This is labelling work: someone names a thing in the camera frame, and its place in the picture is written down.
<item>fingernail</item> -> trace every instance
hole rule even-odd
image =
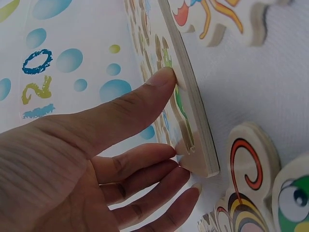
[[[155,87],[161,87],[169,81],[171,75],[173,75],[173,69],[162,68],[157,71],[152,77],[150,77],[145,84]]]
[[[201,192],[202,192],[202,190],[203,190],[203,186],[202,186],[201,183],[193,184],[193,185],[191,186],[191,188],[197,188],[197,189],[198,189],[198,194],[199,194],[199,195],[201,194]]]

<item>light blue circle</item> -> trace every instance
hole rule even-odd
[[[74,90],[77,92],[83,92],[88,86],[88,83],[84,79],[78,79],[74,83]]]
[[[110,64],[107,67],[106,72],[110,76],[117,76],[121,72],[121,67],[119,64]]]
[[[80,50],[71,48],[60,54],[57,59],[57,68],[62,73],[70,73],[81,66],[83,54]]]
[[[100,98],[103,103],[110,102],[132,91],[131,85],[124,80],[111,80],[100,89]]]
[[[0,81],[0,101],[6,99],[11,91],[11,81],[8,78],[4,78]]]
[[[46,40],[46,31],[43,28],[38,28],[31,31],[26,38],[26,45],[29,49],[34,49],[40,46]]]
[[[155,135],[155,130],[154,130],[154,127],[153,126],[149,126],[147,127],[145,130],[143,130],[141,133],[140,133],[140,136],[145,139],[145,140],[150,140],[154,137]]]
[[[63,12],[72,0],[39,0],[33,8],[33,17],[39,20],[49,19]]]

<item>finger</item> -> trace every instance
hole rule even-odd
[[[137,170],[152,166],[175,156],[175,150],[166,144],[144,144],[113,158],[93,157],[99,184],[122,181]]]
[[[201,185],[186,190],[157,220],[134,232],[171,232],[181,227],[191,215],[201,192]]]
[[[46,116],[35,125],[90,159],[153,123],[170,99],[175,83],[173,70],[163,68],[147,83],[118,99],[77,114]]]
[[[178,164],[175,161],[167,160],[141,169],[124,181],[101,185],[106,204],[111,205],[125,201],[135,193],[161,181],[176,167]]]
[[[144,221],[175,196],[189,178],[190,173],[187,170],[177,167],[145,196],[125,207],[113,210],[119,228],[127,228]]]

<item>number 2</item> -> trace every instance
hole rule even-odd
[[[42,85],[42,89],[40,89],[39,86],[35,83],[28,84],[25,87],[23,94],[22,94],[22,97],[21,97],[23,104],[27,105],[27,104],[29,104],[29,102],[31,100],[31,94],[29,95],[29,97],[27,97],[28,89],[33,89],[35,94],[40,98],[43,98],[43,99],[50,98],[52,96],[51,91],[49,91],[49,86],[50,86],[51,81],[52,81],[51,76],[45,76],[44,77],[44,83]]]

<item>yellow-green circle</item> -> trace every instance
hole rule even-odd
[[[117,44],[114,44],[110,46],[110,53],[116,54],[120,51],[120,46]]]

